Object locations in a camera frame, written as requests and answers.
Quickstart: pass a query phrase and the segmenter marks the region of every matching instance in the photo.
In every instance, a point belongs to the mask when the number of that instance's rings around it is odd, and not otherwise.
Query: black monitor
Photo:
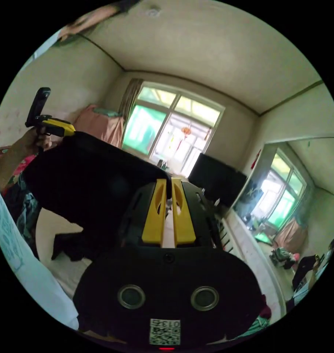
[[[205,197],[231,207],[241,192],[246,175],[217,159],[201,153],[189,175],[189,182],[205,189]]]

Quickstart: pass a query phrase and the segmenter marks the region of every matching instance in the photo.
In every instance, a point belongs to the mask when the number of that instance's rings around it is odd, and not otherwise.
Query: pink curtain
[[[308,237],[308,228],[301,227],[292,218],[275,238],[275,246],[283,247],[292,254],[301,253]]]
[[[86,132],[102,141],[120,148],[123,137],[123,117],[108,117],[95,113],[96,105],[85,108],[74,122],[76,131]]]

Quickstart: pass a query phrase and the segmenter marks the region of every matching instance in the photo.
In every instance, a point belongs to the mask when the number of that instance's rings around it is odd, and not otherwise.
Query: qr code
[[[177,346],[181,344],[181,321],[150,319],[150,344]]]

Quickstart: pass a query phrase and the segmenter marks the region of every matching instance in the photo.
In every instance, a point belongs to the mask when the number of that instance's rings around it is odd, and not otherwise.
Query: wall
[[[334,196],[315,188],[309,212],[308,243],[302,256],[321,256],[334,239]]]
[[[239,169],[241,160],[247,150],[253,133],[257,116],[219,92],[202,85],[168,75],[150,74],[146,72],[125,72],[114,82],[114,89],[106,100],[106,108],[117,110],[123,94],[132,78],[178,87],[205,97],[225,107],[216,132],[209,144],[206,154],[221,162]]]
[[[0,105],[0,147],[11,145],[26,131],[25,121],[40,87],[52,90],[43,113],[65,119],[90,103],[102,104],[120,73],[106,54],[85,39],[50,48],[10,85]]]
[[[334,134],[334,101],[324,84],[275,108],[262,116],[242,161],[243,173],[264,143]]]

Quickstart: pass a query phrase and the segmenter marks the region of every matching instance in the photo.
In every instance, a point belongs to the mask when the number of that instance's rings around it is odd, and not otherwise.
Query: curtain
[[[141,78],[133,78],[130,80],[128,87],[124,93],[122,102],[119,107],[119,114],[123,116],[124,119],[124,131],[123,131],[123,137],[124,137],[124,132],[125,128],[127,126],[128,119],[132,113],[134,103],[136,99],[138,98],[138,94],[140,92],[141,85],[143,84],[144,80]]]
[[[274,247],[283,247],[292,254],[301,254],[303,245],[308,237],[308,228],[301,227],[292,218],[276,236]]]

